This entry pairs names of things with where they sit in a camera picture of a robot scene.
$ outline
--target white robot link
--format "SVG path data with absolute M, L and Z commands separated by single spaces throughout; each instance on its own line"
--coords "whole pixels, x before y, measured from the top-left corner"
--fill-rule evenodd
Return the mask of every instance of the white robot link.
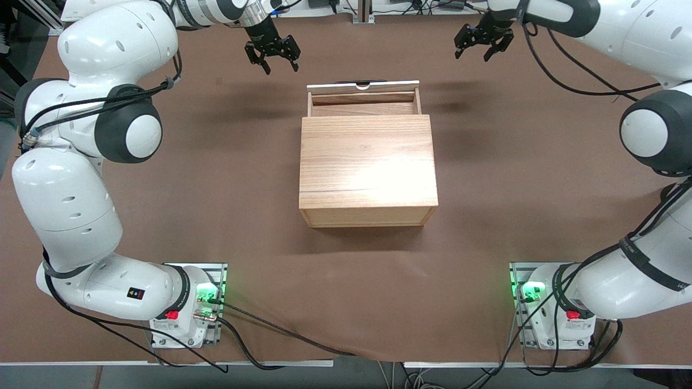
M 688 177 L 664 193 L 647 220 L 618 244 L 581 264 L 546 264 L 532 273 L 518 297 L 529 311 L 544 307 L 531 320 L 538 346 L 588 348 L 596 317 L 635 318 L 692 301 L 689 2 L 489 0 L 488 5 L 479 25 L 464 26 L 455 38 L 457 58 L 475 44 L 491 46 L 486 61 L 504 51 L 513 37 L 510 26 L 518 20 L 525 35 L 526 23 L 544 26 L 651 74 L 664 90 L 625 110 L 620 139 L 633 157 L 656 173 Z
M 176 28 L 238 21 L 251 37 L 246 51 L 252 50 L 254 63 L 268 73 L 264 57 L 280 55 L 297 69 L 298 46 L 291 36 L 279 38 L 269 17 L 280 1 L 249 1 L 86 1 L 83 19 L 58 39 L 69 79 L 38 79 L 21 88 L 15 113 L 22 155 L 12 179 L 44 245 L 36 273 L 42 291 L 116 318 L 159 320 L 185 344 L 202 345 L 208 323 L 199 315 L 197 297 L 215 296 L 217 287 L 193 266 L 114 253 L 122 226 L 102 180 L 102 163 L 140 163 L 161 144 L 161 119 L 150 97 L 176 80 L 149 91 L 136 83 L 178 53 Z

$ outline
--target brown tabletop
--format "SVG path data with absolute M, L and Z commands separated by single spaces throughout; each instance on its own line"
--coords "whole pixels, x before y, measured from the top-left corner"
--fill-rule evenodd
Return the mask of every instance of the brown tabletop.
M 180 33 L 183 81 L 154 98 L 164 124 L 141 165 L 107 163 L 104 179 L 125 229 L 118 252 L 150 262 L 227 262 L 227 299 L 332 347 L 380 360 L 497 361 L 507 345 L 512 261 L 581 261 L 634 228 L 671 182 L 631 158 L 618 137 L 624 98 L 568 93 L 517 37 L 454 59 L 453 37 L 475 17 L 279 19 L 300 70 L 251 66 L 243 30 Z M 622 88 L 648 76 L 571 42 L 568 50 Z M 48 43 L 37 77 L 65 77 Z M 574 87 L 604 90 L 552 46 L 536 48 Z M 142 82 L 158 84 L 172 65 Z M 300 122 L 307 84 L 420 80 L 430 114 L 439 208 L 423 228 L 313 230 L 298 211 Z M 70 315 L 35 286 L 40 242 L 9 169 L 0 183 L 0 361 L 130 361 L 147 355 Z M 260 360 L 331 355 L 230 318 Z M 692 365 L 692 306 L 625 320 L 607 362 Z M 128 331 L 145 342 L 141 331 Z M 242 360 L 232 337 L 203 349 Z M 564 363 L 581 355 L 564 352 Z M 166 356 L 197 362 L 185 351 Z M 530 352 L 549 363 L 551 352 Z M 511 355 L 520 361 L 521 353 Z

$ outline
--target wooden drawer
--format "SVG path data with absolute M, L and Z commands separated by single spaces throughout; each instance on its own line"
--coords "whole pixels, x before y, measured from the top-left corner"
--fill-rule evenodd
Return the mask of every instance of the wooden drawer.
M 308 86 L 299 208 L 310 227 L 421 226 L 437 207 L 418 82 Z

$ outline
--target red button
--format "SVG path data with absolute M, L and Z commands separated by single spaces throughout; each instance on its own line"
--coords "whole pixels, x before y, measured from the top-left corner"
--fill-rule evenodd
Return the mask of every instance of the red button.
M 567 318 L 568 318 L 568 319 L 574 320 L 574 319 L 578 319 L 579 317 L 581 317 L 581 315 L 579 314 L 579 312 L 577 312 L 577 311 L 567 311 Z

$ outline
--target white round joint cap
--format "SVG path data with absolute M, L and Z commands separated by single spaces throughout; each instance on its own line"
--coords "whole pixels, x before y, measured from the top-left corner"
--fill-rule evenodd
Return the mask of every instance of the white round joint cap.
M 654 111 L 630 112 L 620 127 L 622 143 L 636 156 L 646 158 L 660 153 L 668 142 L 668 126 Z
M 152 155 L 161 143 L 161 124 L 151 115 L 142 115 L 130 123 L 125 135 L 127 150 L 137 158 Z

